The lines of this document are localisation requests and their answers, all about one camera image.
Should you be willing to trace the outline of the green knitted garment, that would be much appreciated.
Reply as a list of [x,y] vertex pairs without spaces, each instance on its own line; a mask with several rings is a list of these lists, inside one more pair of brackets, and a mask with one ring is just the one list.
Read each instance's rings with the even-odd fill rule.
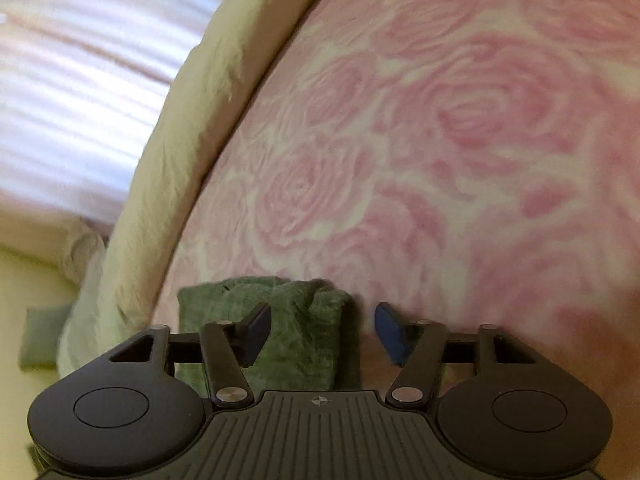
[[322,280],[243,276],[178,291],[179,330],[207,322],[239,322],[269,304],[272,325],[256,362],[243,370],[253,392],[338,391],[361,386],[355,300]]

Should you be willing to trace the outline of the white sheer curtain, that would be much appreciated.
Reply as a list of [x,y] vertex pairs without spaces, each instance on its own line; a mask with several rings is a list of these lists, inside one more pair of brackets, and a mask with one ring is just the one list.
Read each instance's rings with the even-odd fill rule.
[[58,260],[117,220],[171,81],[222,0],[1,0],[1,244]]

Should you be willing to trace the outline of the pink rose pattern blanket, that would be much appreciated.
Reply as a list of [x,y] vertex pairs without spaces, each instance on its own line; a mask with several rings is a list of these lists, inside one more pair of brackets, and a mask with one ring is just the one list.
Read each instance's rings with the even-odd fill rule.
[[639,0],[319,0],[206,178],[158,298],[243,275],[496,324],[590,385],[639,474]]

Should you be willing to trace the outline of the small grey green cloth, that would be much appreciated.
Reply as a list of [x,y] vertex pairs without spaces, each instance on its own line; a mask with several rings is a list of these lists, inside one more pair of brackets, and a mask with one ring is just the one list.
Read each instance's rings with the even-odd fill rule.
[[21,370],[55,368],[60,340],[71,304],[30,307],[26,310],[18,367]]

